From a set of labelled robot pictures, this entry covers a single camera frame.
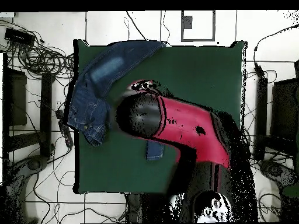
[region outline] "white tile floor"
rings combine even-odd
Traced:
[[[180,40],[180,10],[166,12],[165,10],[162,12],[159,10],[130,12],[130,15],[147,39],[168,40],[171,45],[230,46],[234,41],[247,41],[246,70],[248,72],[254,71],[253,62],[248,61],[253,60],[253,49],[262,37],[299,22],[299,14],[297,10],[217,10],[215,42],[182,43]],[[188,15],[193,15],[195,20],[200,19],[203,13],[200,11],[189,11]],[[72,46],[73,39],[85,39],[91,46],[107,45],[111,42],[127,40],[128,34],[130,34],[130,40],[142,39],[125,11],[17,13],[13,19],[2,18],[2,20],[7,20],[9,22],[13,21],[28,30],[39,32],[42,39],[45,41],[46,46],[62,49],[67,55],[74,52]],[[194,24],[193,28],[197,29],[199,33],[203,30],[202,28],[206,31],[211,28],[210,26],[208,27],[204,25],[205,24],[202,26],[195,26]],[[3,39],[4,32],[5,28],[0,27],[0,44],[5,44],[5,40]],[[295,70],[292,62],[299,60],[298,40],[298,29],[282,32],[273,37],[269,37],[260,43],[258,51],[256,52],[256,60],[265,61],[260,62],[264,71],[271,69],[275,70],[277,72],[277,81],[294,78]],[[274,79],[275,74],[269,72],[269,82]],[[249,108],[245,109],[245,113],[250,112],[249,109],[253,110],[255,108],[256,80],[257,77],[253,76],[246,81],[245,101]],[[67,84],[68,80],[62,79],[61,83]],[[271,101],[272,86],[273,84],[269,84],[268,87],[269,101]],[[41,89],[40,81],[28,80],[27,89],[31,93],[39,95]],[[54,82],[52,107],[57,109],[57,101],[63,102],[64,98],[63,87],[57,82]],[[27,94],[27,102],[32,100],[37,101],[38,99],[38,96],[34,96],[30,93]],[[31,116],[36,128],[39,129],[39,109],[34,103],[29,103],[27,105],[27,112],[29,116]],[[271,104],[268,105],[268,131],[270,126],[270,113]],[[253,115],[251,114],[248,114],[245,117],[245,126],[247,128],[250,126],[252,119]],[[15,129],[18,129],[18,131],[14,131],[14,134],[16,135],[21,134],[24,131],[32,130],[32,126],[29,122],[26,126],[15,127]],[[53,117],[53,130],[59,130],[55,117]],[[253,130],[254,121],[249,129],[251,135],[253,135]],[[58,137],[60,137],[60,133],[53,132],[52,140],[56,140]],[[36,148],[38,148],[38,145],[17,150],[10,154],[10,159],[14,161],[21,160]],[[66,151],[67,148],[64,140],[58,140],[55,156],[58,157]],[[63,185],[60,185],[59,193],[57,193],[59,182],[52,173],[53,166],[58,166],[55,170],[58,179],[61,179],[67,171],[74,171],[74,150],[62,161],[60,159],[54,162],[54,164],[49,165],[40,173],[40,185],[36,191],[38,195],[46,201],[53,202],[51,203],[50,213],[45,218],[44,223],[57,223],[56,219],[53,218],[54,208],[57,205],[55,202],[57,201],[61,202],[59,209],[60,221],[66,214],[81,212],[84,208],[88,208],[85,213],[82,212],[64,217],[62,223],[101,223],[106,219],[105,217],[95,214],[92,210],[116,218],[123,213],[125,209],[125,199],[121,194],[89,193],[84,197],[84,195],[74,194],[71,186],[67,187]],[[255,174],[257,197],[260,197],[264,193],[274,193],[278,195],[278,190],[274,183],[264,178],[258,170],[253,168],[252,171]],[[32,193],[35,181],[36,176],[33,176],[27,186],[27,200],[30,201],[27,203],[27,211],[29,216],[37,216],[41,221],[48,211],[48,205],[43,202],[33,202],[40,201]],[[61,179],[61,182],[66,185],[72,185],[74,183],[74,172],[67,173]],[[271,205],[274,207],[280,206],[278,200],[272,196],[264,197],[262,202],[268,207]],[[273,213],[264,213],[263,216],[267,221],[277,221],[277,217]]]

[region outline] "grout line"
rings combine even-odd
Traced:
[[[237,20],[238,20],[238,11],[236,10],[235,41],[237,41]]]
[[[87,42],[87,11],[85,11],[85,41]]]
[[[256,60],[255,62],[285,62],[285,63],[295,63],[293,61],[266,61],[266,60]]]
[[[12,126],[12,136],[15,136],[15,130],[14,130],[14,126]],[[15,163],[15,151],[12,152],[12,163]]]
[[[84,194],[84,223],[85,223],[85,217],[86,217],[86,193]]]
[[[160,11],[160,41],[162,41],[162,11]]]
[[[84,204],[83,202],[44,202],[44,201],[25,201],[25,202],[34,202],[42,204]],[[86,202],[85,204],[112,204],[112,205],[126,205],[124,202]]]
[[[15,131],[35,131],[33,129],[14,129]]]

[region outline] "jeans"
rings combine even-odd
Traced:
[[[159,41],[124,41],[107,47],[78,76],[68,125],[81,131],[92,146],[101,145],[106,131],[112,128],[105,99],[112,84],[164,46]],[[163,156],[163,144],[147,141],[146,147],[147,160]]]

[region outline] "green table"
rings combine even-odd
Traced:
[[[79,41],[79,72],[106,47]],[[129,83],[155,79],[176,97],[230,113],[239,125],[244,42],[229,47],[165,47],[116,81],[113,103]],[[160,160],[146,161],[144,140],[110,131],[100,147],[79,134],[79,193],[163,193],[175,167],[176,151],[165,145]]]

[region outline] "jeans leg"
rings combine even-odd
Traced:
[[[159,142],[147,141],[145,157],[147,160],[159,160],[163,157],[164,145]]]

